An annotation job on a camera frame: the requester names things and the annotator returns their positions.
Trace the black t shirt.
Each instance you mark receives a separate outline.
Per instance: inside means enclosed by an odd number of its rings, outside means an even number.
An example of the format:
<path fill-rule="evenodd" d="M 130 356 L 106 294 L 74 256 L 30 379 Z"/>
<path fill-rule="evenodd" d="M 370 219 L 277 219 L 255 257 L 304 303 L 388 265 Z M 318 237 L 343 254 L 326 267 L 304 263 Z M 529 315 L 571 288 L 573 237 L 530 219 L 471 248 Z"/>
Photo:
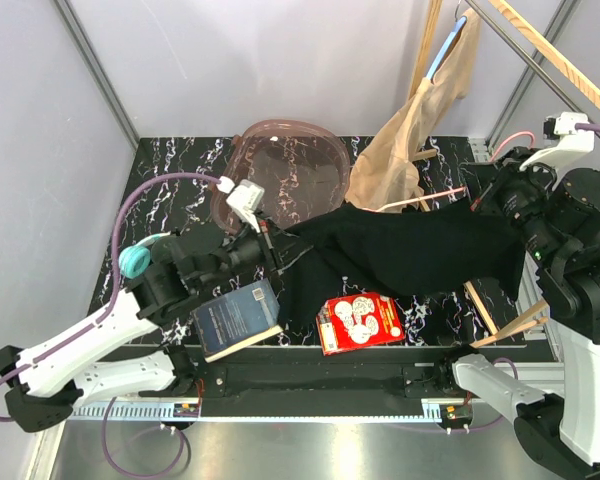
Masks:
<path fill-rule="evenodd" d="M 493 278 L 517 300 L 525 250 L 497 216 L 462 199 L 438 210 L 373 213 L 346 204 L 289 228 L 305 248 L 282 275 L 280 321 L 297 330 L 315 321 L 343 283 L 392 298 L 450 292 Z"/>

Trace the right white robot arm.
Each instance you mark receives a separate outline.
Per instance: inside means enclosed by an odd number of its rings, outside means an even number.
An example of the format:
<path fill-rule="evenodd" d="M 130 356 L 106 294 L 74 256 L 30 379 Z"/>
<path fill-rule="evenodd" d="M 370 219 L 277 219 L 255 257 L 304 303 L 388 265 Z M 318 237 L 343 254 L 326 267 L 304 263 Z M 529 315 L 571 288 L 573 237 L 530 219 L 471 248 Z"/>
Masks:
<path fill-rule="evenodd" d="M 461 347 L 434 371 L 446 396 L 468 391 L 509 421 L 526 454 L 564 479 L 600 479 L 600 171 L 565 170 L 547 150 L 516 147 L 465 163 L 471 208 L 505 219 L 537 267 L 560 339 L 564 391 L 547 393 Z"/>

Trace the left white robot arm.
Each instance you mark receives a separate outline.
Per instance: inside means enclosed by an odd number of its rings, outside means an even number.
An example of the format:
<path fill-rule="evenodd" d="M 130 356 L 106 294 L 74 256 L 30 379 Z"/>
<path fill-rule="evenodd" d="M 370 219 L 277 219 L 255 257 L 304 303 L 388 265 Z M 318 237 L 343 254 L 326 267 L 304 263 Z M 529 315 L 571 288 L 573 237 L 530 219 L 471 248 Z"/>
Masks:
<path fill-rule="evenodd" d="M 128 284 L 106 305 L 39 345 L 0 349 L 1 381 L 8 387 L 4 421 L 34 433 L 93 402 L 188 394 L 196 365 L 183 346 L 165 342 L 144 356 L 106 357 L 186 316 L 194 319 L 207 361 L 279 333 L 270 280 L 282 271 L 293 242 L 261 220 L 233 238 L 210 226 L 197 234 L 150 235 L 125 248 L 120 264 Z"/>

